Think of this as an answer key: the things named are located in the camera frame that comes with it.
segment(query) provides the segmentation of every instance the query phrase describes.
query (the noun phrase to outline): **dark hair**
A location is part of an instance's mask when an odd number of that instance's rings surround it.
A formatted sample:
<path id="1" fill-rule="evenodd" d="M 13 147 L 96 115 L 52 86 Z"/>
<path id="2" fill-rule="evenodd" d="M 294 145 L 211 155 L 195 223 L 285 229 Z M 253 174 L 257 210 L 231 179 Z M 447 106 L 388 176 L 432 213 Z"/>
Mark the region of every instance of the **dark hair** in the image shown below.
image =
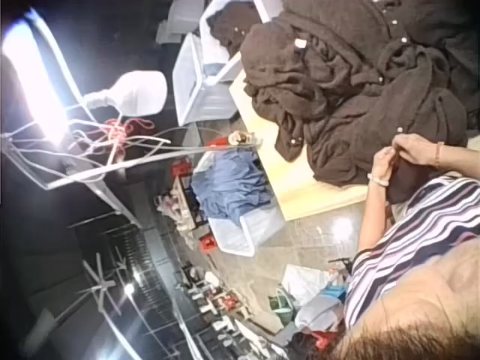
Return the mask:
<path id="1" fill-rule="evenodd" d="M 362 335 L 347 343 L 310 349 L 290 360 L 479 360 L 480 336 L 467 328 L 415 325 Z"/>

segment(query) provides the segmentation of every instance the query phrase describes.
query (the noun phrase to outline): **blue garment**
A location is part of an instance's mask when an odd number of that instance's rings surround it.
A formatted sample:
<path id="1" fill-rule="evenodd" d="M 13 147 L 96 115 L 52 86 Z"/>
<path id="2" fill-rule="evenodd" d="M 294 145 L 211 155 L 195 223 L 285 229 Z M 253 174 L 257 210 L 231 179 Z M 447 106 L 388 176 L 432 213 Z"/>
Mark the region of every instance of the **blue garment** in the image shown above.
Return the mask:
<path id="1" fill-rule="evenodd" d="M 213 156 L 206 171 L 193 174 L 193 191 L 209 218 L 230 219 L 240 227 L 242 215 L 270 202 L 266 176 L 254 164 L 257 154 L 248 148 L 216 151 Z"/>

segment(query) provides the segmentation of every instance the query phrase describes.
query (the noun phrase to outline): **bracelet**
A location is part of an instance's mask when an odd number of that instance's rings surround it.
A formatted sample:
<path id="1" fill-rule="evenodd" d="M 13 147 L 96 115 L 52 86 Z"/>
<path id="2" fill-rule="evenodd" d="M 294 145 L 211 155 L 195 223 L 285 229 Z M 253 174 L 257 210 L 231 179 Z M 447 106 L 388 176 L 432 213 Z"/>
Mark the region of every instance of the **bracelet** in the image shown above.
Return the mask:
<path id="1" fill-rule="evenodd" d="M 437 169 L 440 167 L 440 149 L 445 145 L 443 141 L 439 141 L 435 148 L 435 163 L 433 164 Z"/>
<path id="2" fill-rule="evenodd" d="M 387 188 L 390 185 L 389 181 L 382 180 L 381 178 L 377 178 L 376 176 L 373 176 L 371 173 L 367 174 L 368 180 L 371 180 L 372 182 L 383 186 L 384 188 Z"/>

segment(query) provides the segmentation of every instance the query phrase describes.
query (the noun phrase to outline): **white lamp shade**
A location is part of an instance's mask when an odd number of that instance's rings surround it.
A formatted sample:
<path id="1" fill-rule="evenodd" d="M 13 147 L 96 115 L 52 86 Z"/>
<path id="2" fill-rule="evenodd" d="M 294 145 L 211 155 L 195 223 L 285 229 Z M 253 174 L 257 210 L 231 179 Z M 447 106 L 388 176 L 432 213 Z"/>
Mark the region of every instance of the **white lamp shade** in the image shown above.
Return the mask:
<path id="1" fill-rule="evenodd" d="M 89 109 L 113 106 L 123 116 L 147 116 L 164 108 L 167 93 L 167 80 L 160 71 L 137 70 L 120 76 L 110 90 L 83 99 Z"/>

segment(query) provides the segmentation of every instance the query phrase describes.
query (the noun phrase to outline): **pile of clothes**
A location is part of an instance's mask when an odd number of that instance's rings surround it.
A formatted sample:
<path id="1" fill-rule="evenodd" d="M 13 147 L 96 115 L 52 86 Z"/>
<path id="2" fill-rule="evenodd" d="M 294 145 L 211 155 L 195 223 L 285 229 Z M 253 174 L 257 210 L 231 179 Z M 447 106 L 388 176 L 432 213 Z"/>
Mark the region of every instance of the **pile of clothes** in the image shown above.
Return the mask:
<path id="1" fill-rule="evenodd" d="M 253 2 L 231 1 L 207 19 L 211 35 L 220 41 L 232 58 L 255 24 L 262 20 Z"/>
<path id="2" fill-rule="evenodd" d="M 284 0 L 241 45 L 245 91 L 279 126 L 275 148 L 307 144 L 315 179 L 366 183 L 374 154 L 398 132 L 453 146 L 478 124 L 479 35 L 461 1 Z M 435 169 L 399 160 L 391 203 Z"/>
<path id="3" fill-rule="evenodd" d="M 204 171 L 193 174 L 193 192 L 208 218 L 230 219 L 240 227 L 242 215 L 272 199 L 265 173 L 249 148 L 213 151 L 212 157 Z"/>

